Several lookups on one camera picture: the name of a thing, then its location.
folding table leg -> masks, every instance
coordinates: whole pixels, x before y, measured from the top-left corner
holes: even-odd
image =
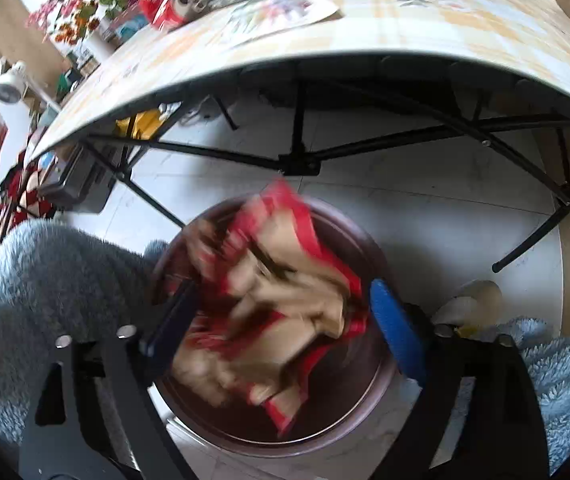
[[[570,177],[569,165],[563,161],[563,165],[566,164],[564,168],[566,171],[566,176]],[[549,233],[554,227],[556,227],[568,214],[570,213],[570,206],[561,205],[556,212],[551,215],[538,229],[536,229],[529,238],[516,247],[511,253],[492,265],[492,270],[494,272],[499,272],[503,270],[504,267],[508,266],[516,258],[522,256],[527,250],[532,248],[537,244],[542,238]]]
[[[229,112],[227,111],[227,108],[225,106],[225,104],[221,101],[220,97],[213,95],[212,99],[216,102],[216,104],[218,105],[218,108],[220,108],[220,113],[222,113],[223,117],[225,118],[225,121],[227,121],[227,124],[229,125],[229,127],[236,131],[238,129],[238,124],[236,124],[234,122],[234,120],[232,119],[231,115],[229,115]]]
[[[155,200],[151,195],[149,195],[144,189],[137,186],[132,179],[129,177],[129,173],[124,173],[119,171],[116,166],[114,166],[109,160],[107,160],[101,152],[99,152],[92,144],[89,142],[82,142],[82,146],[86,149],[92,156],[96,159],[102,167],[104,167],[107,171],[111,172],[111,174],[116,178],[117,181],[123,183],[127,186],[130,190],[132,190],[136,195],[142,198],[145,202],[147,202],[151,207],[156,209],[159,213],[167,217],[169,220],[174,222],[178,227],[183,228],[185,227],[185,222],[180,220],[177,216],[171,213],[167,208],[165,208],[161,203]]]

yellow object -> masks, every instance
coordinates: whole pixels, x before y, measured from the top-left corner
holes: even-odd
[[[478,332],[480,329],[477,326],[473,326],[473,325],[463,325],[460,326],[456,329],[456,332],[458,332],[458,335],[460,337],[465,337],[465,338],[470,338],[471,336],[473,336],[476,332]]]
[[[160,120],[161,113],[158,108],[155,110],[148,110],[136,116],[134,121],[134,129],[132,130],[133,139],[149,139],[156,130],[160,127],[163,121]],[[129,119],[116,121],[118,129],[123,135],[127,135],[127,128],[129,127]]]

round bowl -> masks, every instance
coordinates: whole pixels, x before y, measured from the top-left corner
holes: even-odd
[[[226,200],[199,218],[225,228],[247,198]],[[319,240],[359,275],[369,304],[370,282],[388,279],[382,251],[363,229],[332,206],[303,199]],[[165,251],[154,271],[154,285],[183,243],[179,234]],[[336,345],[314,368],[309,376],[309,398],[281,440],[260,406],[249,406],[237,398],[215,408],[169,375],[156,385],[178,420],[212,446],[249,456],[283,458],[321,449],[356,428],[381,399],[395,371],[396,363],[371,317],[365,334]]]

